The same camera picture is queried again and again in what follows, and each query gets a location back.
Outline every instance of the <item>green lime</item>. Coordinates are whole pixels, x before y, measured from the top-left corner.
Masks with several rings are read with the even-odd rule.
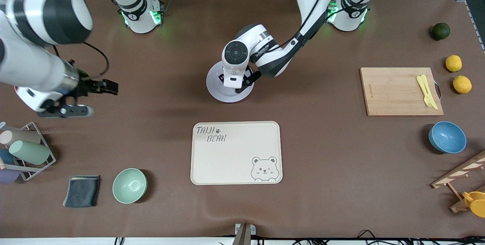
[[[446,23],[438,23],[433,27],[432,37],[435,40],[442,40],[450,35],[450,26]]]

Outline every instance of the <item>bear illustration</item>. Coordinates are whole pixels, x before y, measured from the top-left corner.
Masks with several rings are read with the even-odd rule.
[[[251,177],[253,177],[254,181],[256,182],[276,181],[279,176],[276,162],[277,159],[275,157],[269,157],[268,160],[262,160],[258,157],[254,157]]]

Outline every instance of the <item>cutting board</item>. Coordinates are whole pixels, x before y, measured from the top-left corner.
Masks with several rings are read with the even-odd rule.
[[[416,76],[425,74],[438,110],[427,107]],[[430,68],[361,68],[367,115],[443,115]]]

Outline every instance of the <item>wooden rack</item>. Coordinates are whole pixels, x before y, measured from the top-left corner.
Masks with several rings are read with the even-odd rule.
[[[442,176],[437,181],[433,182],[431,186],[433,188],[439,188],[441,186],[445,186],[451,181],[456,178],[468,176],[468,172],[478,169],[483,169],[483,165],[485,164],[485,150],[478,153],[475,157],[467,160],[462,165],[456,167],[451,172]]]
[[[484,192],[485,193],[485,185],[483,185],[482,187],[478,188],[477,190],[475,191],[480,191],[480,192]],[[450,209],[454,212],[454,213],[458,213],[460,211],[466,211],[468,206],[466,206],[465,204],[465,200],[464,199],[461,199],[459,202],[455,203],[452,205],[452,207],[450,207]]]
[[[485,165],[485,150],[478,153],[470,160],[467,160],[460,166],[456,167],[455,169],[447,173],[445,176],[442,176],[441,178],[433,182],[431,186],[433,188],[448,186],[448,188],[450,188],[450,190],[456,195],[456,197],[459,198],[459,202],[453,204],[452,207],[450,207],[450,209],[455,213],[458,213],[460,211],[466,211],[467,206],[465,204],[465,200],[452,186],[451,181],[453,181],[456,178],[468,176],[468,172],[471,172],[473,170],[483,169],[484,165]],[[478,188],[475,191],[480,191],[485,193],[485,185],[483,185],[482,187]]]

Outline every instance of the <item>yellow lemon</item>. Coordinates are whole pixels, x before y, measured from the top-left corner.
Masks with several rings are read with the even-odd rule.
[[[461,58],[457,55],[450,55],[446,59],[446,68],[450,70],[450,72],[461,70]]]
[[[471,82],[465,76],[459,75],[453,80],[453,87],[459,93],[468,93],[471,91]]]

